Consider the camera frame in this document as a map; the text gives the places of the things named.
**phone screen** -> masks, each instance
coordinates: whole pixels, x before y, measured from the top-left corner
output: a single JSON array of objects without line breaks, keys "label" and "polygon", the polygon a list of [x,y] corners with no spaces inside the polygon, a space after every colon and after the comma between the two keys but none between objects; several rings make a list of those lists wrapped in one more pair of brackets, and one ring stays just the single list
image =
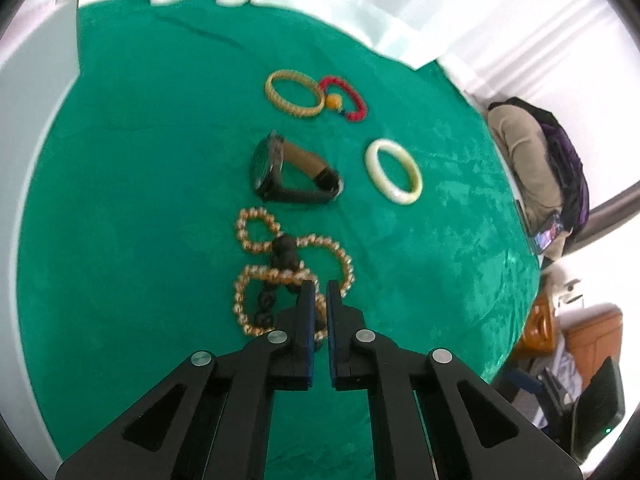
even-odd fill
[{"label": "phone screen", "polygon": [[533,241],[536,244],[538,253],[545,251],[563,229],[560,213],[553,213],[542,226],[542,229],[533,235]]}]

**beaded bracelet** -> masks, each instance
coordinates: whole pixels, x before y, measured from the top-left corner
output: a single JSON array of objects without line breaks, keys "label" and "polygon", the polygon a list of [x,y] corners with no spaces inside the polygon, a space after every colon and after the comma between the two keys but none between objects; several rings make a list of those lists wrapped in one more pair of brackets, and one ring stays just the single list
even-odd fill
[{"label": "beaded bracelet", "polygon": [[325,99],[326,107],[329,108],[329,110],[335,110],[339,114],[344,115],[344,117],[351,123],[357,123],[367,116],[367,105],[364,103],[364,99],[349,83],[335,75],[328,75],[320,80],[319,86],[323,92],[326,92],[326,88],[329,85],[336,85],[340,87],[356,105],[356,110],[354,112],[345,112],[342,109],[342,97],[340,94],[329,94]]},{"label": "beaded bracelet", "polygon": [[[275,236],[282,234],[280,231],[280,224],[275,221],[272,214],[263,208],[250,208],[241,209],[238,213],[238,219],[236,220],[236,238],[242,245],[242,248],[253,254],[268,253],[271,251],[271,242],[253,242],[249,240],[249,233],[246,230],[246,224],[249,220],[261,220],[267,226]],[[296,245],[299,248],[307,246],[325,247],[329,249],[334,256],[340,261],[342,267],[342,274],[344,279],[340,284],[340,295],[344,298],[347,292],[350,290],[351,285],[355,282],[355,276],[353,274],[353,264],[351,263],[351,257],[346,251],[340,247],[338,242],[335,242],[330,237],[318,236],[311,233],[307,236],[301,236],[296,238]],[[244,289],[248,285],[250,280],[261,280],[263,282],[278,283],[279,285],[289,285],[289,283],[295,283],[301,285],[305,280],[311,280],[314,282],[316,288],[316,312],[319,314],[322,320],[326,322],[326,298],[324,294],[320,293],[320,282],[318,277],[311,272],[310,269],[304,266],[304,262],[300,261],[300,270],[280,270],[270,269],[268,266],[244,266],[244,269],[238,275],[238,278],[234,282],[234,306],[233,313],[236,315],[238,325],[242,327],[242,332],[245,335],[259,336],[264,333],[274,330],[274,327],[262,328],[255,326],[249,322],[249,317],[244,311]],[[319,330],[314,335],[316,342],[322,341],[326,338],[327,331]]]},{"label": "beaded bracelet", "polygon": [[[300,83],[302,86],[311,90],[316,96],[318,104],[313,107],[306,107],[298,106],[287,101],[284,97],[278,94],[273,87],[274,81],[282,79],[295,81],[296,83]],[[324,91],[320,88],[320,85],[308,75],[295,70],[276,70],[276,72],[267,78],[267,81],[264,84],[264,93],[267,95],[267,99],[271,101],[276,108],[279,108],[283,112],[297,118],[314,117],[322,111],[322,108],[324,108]]]}]

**wristwatch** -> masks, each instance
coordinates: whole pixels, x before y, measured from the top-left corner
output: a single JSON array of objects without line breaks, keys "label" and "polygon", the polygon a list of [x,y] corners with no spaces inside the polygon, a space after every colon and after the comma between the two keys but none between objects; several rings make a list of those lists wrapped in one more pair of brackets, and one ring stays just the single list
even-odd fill
[{"label": "wristwatch", "polygon": [[[282,183],[285,161],[313,180],[318,190],[285,187]],[[265,202],[324,203],[340,195],[344,184],[338,172],[321,157],[306,152],[272,131],[255,149],[251,186]]]}]

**bracelet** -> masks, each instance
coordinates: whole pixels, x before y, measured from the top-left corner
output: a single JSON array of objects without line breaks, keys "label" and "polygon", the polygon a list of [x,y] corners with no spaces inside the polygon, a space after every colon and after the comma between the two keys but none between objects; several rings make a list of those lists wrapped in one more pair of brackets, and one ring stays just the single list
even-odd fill
[{"label": "bracelet", "polygon": [[[402,164],[409,174],[411,192],[400,189],[388,179],[378,160],[379,150],[393,155]],[[412,156],[400,144],[389,139],[374,140],[364,154],[364,162],[375,186],[391,202],[408,205],[418,200],[422,193],[422,175]]]},{"label": "bracelet", "polygon": [[[252,254],[268,253],[271,251],[271,242],[252,242],[249,240],[249,233],[246,230],[248,220],[262,220],[276,237],[283,233],[280,231],[280,224],[275,221],[272,214],[263,208],[252,207],[250,209],[241,209],[236,220],[236,238],[242,244],[242,248]],[[346,251],[340,247],[338,242],[333,241],[329,237],[321,237],[316,234],[309,234],[296,238],[296,245],[299,248],[307,246],[325,247],[329,249],[335,257],[340,261],[344,279],[340,284],[340,295],[344,298],[350,290],[351,285],[356,281],[353,274],[353,264],[351,257]],[[300,270],[280,270],[270,269],[268,266],[244,266],[244,269],[238,275],[234,282],[234,306],[233,313],[236,315],[238,325],[242,327],[245,335],[259,336],[267,332],[275,330],[274,327],[262,328],[255,326],[249,322],[249,317],[244,311],[244,289],[250,280],[262,280],[264,282],[277,283],[279,285],[301,285],[305,280],[314,282],[316,288],[316,312],[326,324],[326,298],[320,293],[320,282],[318,277],[306,268],[304,262],[300,262]],[[314,334],[314,341],[319,342],[326,338],[327,330],[318,330]]]},{"label": "bracelet", "polygon": [[[273,87],[273,82],[278,79],[286,79],[300,83],[302,86],[313,92],[318,100],[318,104],[313,107],[305,107],[298,106],[287,101],[284,97],[278,94]],[[271,101],[276,108],[279,108],[283,112],[297,118],[314,117],[322,111],[322,108],[324,108],[324,91],[320,88],[320,85],[308,75],[295,70],[276,70],[276,72],[267,78],[267,81],[264,84],[264,93],[267,95],[267,99]]]},{"label": "bracelet", "polygon": [[345,112],[342,110],[342,97],[340,94],[329,94],[326,97],[326,107],[329,108],[329,110],[335,110],[339,114],[344,115],[344,117],[351,123],[360,122],[367,116],[367,105],[364,103],[364,100],[344,79],[335,75],[328,75],[321,79],[319,85],[323,92],[326,92],[326,88],[329,85],[336,85],[337,87],[340,87],[356,105],[356,111]]}]

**metal screw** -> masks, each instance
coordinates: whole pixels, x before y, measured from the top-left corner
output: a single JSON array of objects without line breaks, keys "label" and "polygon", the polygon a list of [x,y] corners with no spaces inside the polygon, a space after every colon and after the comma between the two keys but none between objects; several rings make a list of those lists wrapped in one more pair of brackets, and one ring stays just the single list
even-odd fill
[{"label": "metal screw", "polygon": [[369,330],[368,328],[363,328],[362,330],[358,330],[356,332],[356,339],[361,343],[371,343],[376,338],[376,333]]},{"label": "metal screw", "polygon": [[451,355],[451,352],[444,348],[438,348],[437,350],[434,350],[433,354],[431,355],[433,355],[434,361],[443,365],[450,363],[453,359],[453,355]]},{"label": "metal screw", "polygon": [[272,332],[269,332],[267,339],[270,343],[277,344],[284,343],[287,340],[287,337],[286,332],[283,332],[282,330],[273,330]]},{"label": "metal screw", "polygon": [[206,366],[211,362],[211,354],[200,350],[191,356],[191,364],[196,366]]}]

